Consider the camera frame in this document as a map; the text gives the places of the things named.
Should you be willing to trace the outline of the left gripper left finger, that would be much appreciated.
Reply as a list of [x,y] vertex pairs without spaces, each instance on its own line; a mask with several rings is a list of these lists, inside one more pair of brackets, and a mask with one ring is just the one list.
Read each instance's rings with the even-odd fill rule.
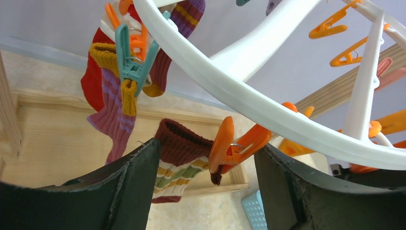
[[0,184],[3,230],[144,230],[160,160],[152,138],[131,153],[60,186]]

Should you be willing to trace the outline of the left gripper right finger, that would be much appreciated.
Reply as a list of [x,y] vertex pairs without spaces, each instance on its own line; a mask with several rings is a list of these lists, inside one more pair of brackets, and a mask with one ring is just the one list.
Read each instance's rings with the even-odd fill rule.
[[323,173],[272,145],[255,156],[270,230],[403,230],[405,171]]

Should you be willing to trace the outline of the beige striped ribbed sock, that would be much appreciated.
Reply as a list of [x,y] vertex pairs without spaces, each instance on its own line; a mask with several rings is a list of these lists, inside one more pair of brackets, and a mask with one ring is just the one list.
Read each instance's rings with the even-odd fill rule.
[[167,118],[161,120],[155,138],[161,156],[151,202],[177,203],[191,179],[208,169],[213,141]]

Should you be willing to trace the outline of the orange squeezed clothes clip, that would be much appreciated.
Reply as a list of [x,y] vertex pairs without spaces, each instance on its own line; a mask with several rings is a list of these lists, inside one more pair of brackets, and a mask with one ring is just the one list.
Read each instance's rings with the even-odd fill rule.
[[225,174],[263,148],[271,139],[272,133],[255,124],[247,133],[234,139],[235,126],[231,116],[226,117],[216,134],[209,155],[211,174]]

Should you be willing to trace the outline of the wooden hanger stand frame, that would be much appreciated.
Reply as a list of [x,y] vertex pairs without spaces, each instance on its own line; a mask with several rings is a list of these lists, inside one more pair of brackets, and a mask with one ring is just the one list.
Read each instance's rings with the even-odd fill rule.
[[[23,134],[19,156],[7,155],[0,165],[1,180],[27,187],[60,185],[102,167],[112,141],[87,121],[93,109],[78,95],[81,72],[9,52],[6,46],[1,55]],[[170,94],[142,96],[126,150],[152,138],[162,118],[213,139],[228,115]]]

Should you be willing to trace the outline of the white round clip hanger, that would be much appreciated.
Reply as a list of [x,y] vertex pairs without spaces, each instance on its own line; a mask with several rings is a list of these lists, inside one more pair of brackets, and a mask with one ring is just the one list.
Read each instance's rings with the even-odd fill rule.
[[372,27],[341,132],[290,111],[246,84],[317,4],[316,0],[284,0],[248,35],[207,57],[163,17],[159,1],[134,1],[142,22],[167,55],[225,105],[316,152],[359,165],[404,170],[405,149],[393,147],[386,139],[382,145],[368,139],[383,24],[390,24],[387,34],[394,41],[401,47],[406,45],[405,27],[372,2],[365,0],[357,6],[357,11],[372,21]]

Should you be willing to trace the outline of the teal clothes clip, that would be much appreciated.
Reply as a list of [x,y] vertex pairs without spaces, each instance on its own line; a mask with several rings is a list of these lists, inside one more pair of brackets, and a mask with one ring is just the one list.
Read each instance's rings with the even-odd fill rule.
[[109,19],[115,28],[115,47],[120,81],[131,80],[136,83],[134,97],[144,91],[150,97],[161,96],[164,92],[156,83],[145,86],[151,68],[156,59],[159,44],[149,42],[149,32],[141,24],[140,34],[130,34],[129,27],[121,23],[114,12],[109,13]]

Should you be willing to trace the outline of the orange hanging clip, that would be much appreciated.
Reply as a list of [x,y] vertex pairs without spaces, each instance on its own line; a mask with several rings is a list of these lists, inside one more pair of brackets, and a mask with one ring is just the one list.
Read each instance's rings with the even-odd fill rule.
[[309,32],[309,38],[319,39],[346,31],[348,28],[346,25],[335,25],[335,23],[337,23],[339,20],[343,19],[347,15],[347,10],[349,8],[357,8],[356,4],[358,3],[362,3],[362,1],[353,0],[345,7],[341,8],[336,13],[325,19],[322,23],[320,23],[317,27]]
[[340,67],[350,64],[360,63],[362,61],[362,56],[359,55],[357,48],[361,47],[367,42],[368,36],[364,37],[360,41],[356,42],[349,48],[347,48],[342,53],[338,54],[330,61],[331,67]]

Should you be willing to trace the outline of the purple clothes clip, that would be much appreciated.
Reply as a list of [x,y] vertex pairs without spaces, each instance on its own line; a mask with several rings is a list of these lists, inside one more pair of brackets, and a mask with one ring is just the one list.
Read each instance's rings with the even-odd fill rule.
[[266,7],[266,16],[270,15],[270,13],[282,2],[282,0],[269,0],[267,7]]

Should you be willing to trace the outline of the light blue plastic basket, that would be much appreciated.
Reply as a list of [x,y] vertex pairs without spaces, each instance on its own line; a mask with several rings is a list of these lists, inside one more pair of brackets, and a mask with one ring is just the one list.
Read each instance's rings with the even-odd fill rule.
[[241,200],[241,204],[249,220],[252,230],[268,229],[260,190],[243,198]]

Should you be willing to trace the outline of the purple pink striped sock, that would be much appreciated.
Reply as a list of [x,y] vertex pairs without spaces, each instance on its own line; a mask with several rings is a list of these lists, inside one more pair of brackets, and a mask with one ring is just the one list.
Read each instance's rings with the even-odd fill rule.
[[112,139],[113,145],[106,159],[106,164],[109,164],[122,157],[134,129],[137,102],[134,93],[137,83],[129,79],[121,83],[115,45],[93,43],[90,56],[101,68],[104,106],[90,115],[88,121]]

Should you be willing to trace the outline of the red santa sock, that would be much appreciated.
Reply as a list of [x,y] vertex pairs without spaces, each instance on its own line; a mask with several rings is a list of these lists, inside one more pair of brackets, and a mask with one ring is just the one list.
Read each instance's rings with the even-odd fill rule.
[[[137,22],[141,21],[133,4],[129,5],[127,14]],[[92,44],[93,43],[114,44],[114,41],[98,28],[93,37]],[[101,68],[95,62],[90,53],[88,53],[87,68],[80,83],[89,105],[97,112],[100,111],[104,107]]]

